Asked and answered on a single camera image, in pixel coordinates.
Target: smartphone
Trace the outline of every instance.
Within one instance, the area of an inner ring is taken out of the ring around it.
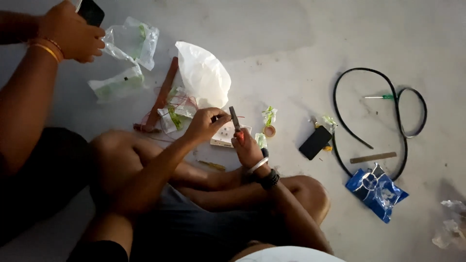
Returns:
[[[323,126],[315,129],[314,133],[299,148],[305,157],[312,160],[324,146],[332,139],[332,134]]]
[[[76,13],[82,16],[88,25],[100,27],[105,13],[93,0],[80,0],[76,6]]]

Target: blue plastic bag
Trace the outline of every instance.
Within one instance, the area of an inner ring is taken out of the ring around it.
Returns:
[[[379,164],[374,164],[375,168],[367,172],[360,168],[346,188],[388,224],[393,207],[409,194],[397,187]]]

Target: gold bangle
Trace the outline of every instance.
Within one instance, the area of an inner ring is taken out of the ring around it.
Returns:
[[[30,47],[31,47],[31,46],[37,46],[37,47],[43,48],[44,50],[46,50],[47,52],[49,52],[49,53],[55,58],[55,60],[57,60],[57,63],[60,63],[60,61],[58,60],[57,55],[56,55],[52,50],[50,50],[50,48],[48,48],[48,47],[46,47],[46,46],[44,46],[44,45],[41,45],[41,44],[31,44],[31,45],[29,45],[29,46],[30,46]]]

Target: coiled black cable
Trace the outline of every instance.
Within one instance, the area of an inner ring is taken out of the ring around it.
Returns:
[[[393,94],[393,101],[395,102],[395,112],[397,113],[397,123],[398,123],[398,129],[400,131],[400,134],[401,136],[403,137],[403,143],[404,143],[404,157],[403,157],[403,162],[401,163],[401,166],[400,166],[400,169],[398,171],[398,173],[396,175],[393,176],[393,178],[391,180],[395,181],[397,180],[401,173],[403,172],[404,170],[404,166],[406,165],[406,161],[408,160],[408,142],[407,142],[407,139],[408,138],[413,138],[415,136],[417,136],[418,134],[421,133],[422,129],[424,128],[425,126],[425,123],[427,121],[427,105],[425,103],[425,100],[424,98],[422,97],[422,95],[415,89],[411,88],[411,87],[405,87],[403,89],[400,90],[400,92],[397,94],[396,90],[395,90],[395,87],[393,87],[393,84],[391,83],[390,79],[388,79],[388,77],[384,74],[382,74],[381,72],[377,71],[377,70],[374,70],[374,69],[370,69],[370,68],[364,68],[364,67],[358,67],[358,68],[352,68],[352,69],[349,69],[347,71],[345,71],[344,73],[342,73],[338,79],[336,80],[336,83],[335,83],[335,87],[333,89],[333,106],[335,107],[335,112],[336,112],[336,116],[338,117],[338,120],[340,121],[341,125],[343,126],[343,128],[354,138],[356,138],[359,142],[363,143],[364,145],[366,145],[368,148],[370,149],[374,149],[374,147],[372,147],[370,144],[366,143],[364,140],[362,140],[361,138],[359,138],[357,135],[355,135],[349,128],[348,126],[345,124],[345,122],[343,121],[342,119],[342,116],[340,115],[340,111],[338,110],[338,105],[336,103],[336,88],[338,87],[338,83],[340,82],[341,78],[349,73],[349,72],[352,72],[352,71],[357,71],[357,70],[360,70],[360,71],[368,71],[368,72],[372,72],[372,73],[375,73],[375,74],[378,74],[379,76],[383,77],[387,82],[388,82],[388,85],[390,86],[390,89],[391,89],[391,92]],[[401,94],[405,91],[405,90],[409,90],[409,91],[412,91],[414,92],[419,100],[421,101],[423,107],[424,107],[424,119],[422,120],[422,123],[421,123],[421,126],[419,127],[419,129],[414,132],[413,135],[411,136],[408,136],[405,132],[404,132],[404,128],[403,128],[403,125],[401,124],[401,117],[400,117],[400,108],[399,108],[399,100],[400,100],[400,96]],[[333,150],[335,151],[335,156],[336,156],[336,159],[338,160],[338,163],[340,164],[340,166],[343,168],[343,170],[350,176],[352,177],[353,174],[349,172],[349,170],[345,167],[345,165],[343,164],[343,161],[340,157],[340,155],[338,154],[338,150],[336,148],[336,142],[335,142],[335,134],[333,134],[333,138],[332,138],[332,142],[333,142]]]

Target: hand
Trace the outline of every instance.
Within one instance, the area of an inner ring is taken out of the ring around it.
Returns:
[[[236,138],[232,138],[232,144],[236,149],[240,163],[249,169],[259,163],[264,156],[256,140],[249,134],[249,131],[246,128],[241,128],[241,130],[244,133],[244,144],[241,145]]]
[[[68,0],[54,6],[39,19],[38,36],[55,41],[65,59],[75,59],[81,63],[94,61],[93,55],[101,56],[100,49],[105,47],[100,40],[105,36],[105,31],[88,25]]]
[[[215,123],[212,123],[212,117],[219,117],[219,119],[217,119]],[[194,140],[196,143],[208,141],[231,119],[231,116],[220,108],[210,107],[200,109],[192,118],[191,124],[188,130],[186,130],[184,137],[189,140]]]

